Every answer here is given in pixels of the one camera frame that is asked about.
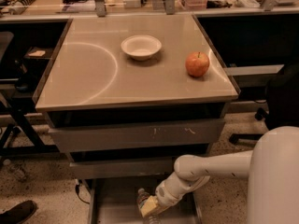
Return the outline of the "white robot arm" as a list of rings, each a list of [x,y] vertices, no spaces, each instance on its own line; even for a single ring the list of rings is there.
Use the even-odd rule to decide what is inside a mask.
[[[174,172],[139,205],[141,215],[160,214],[176,205],[209,176],[248,180],[247,224],[298,224],[299,128],[273,129],[249,151],[177,158]]]

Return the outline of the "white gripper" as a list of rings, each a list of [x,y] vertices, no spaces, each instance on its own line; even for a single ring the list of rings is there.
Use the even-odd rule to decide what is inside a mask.
[[[157,187],[155,195],[156,196],[150,195],[140,207],[142,217],[158,215],[175,204],[174,197],[169,193],[165,186]]]

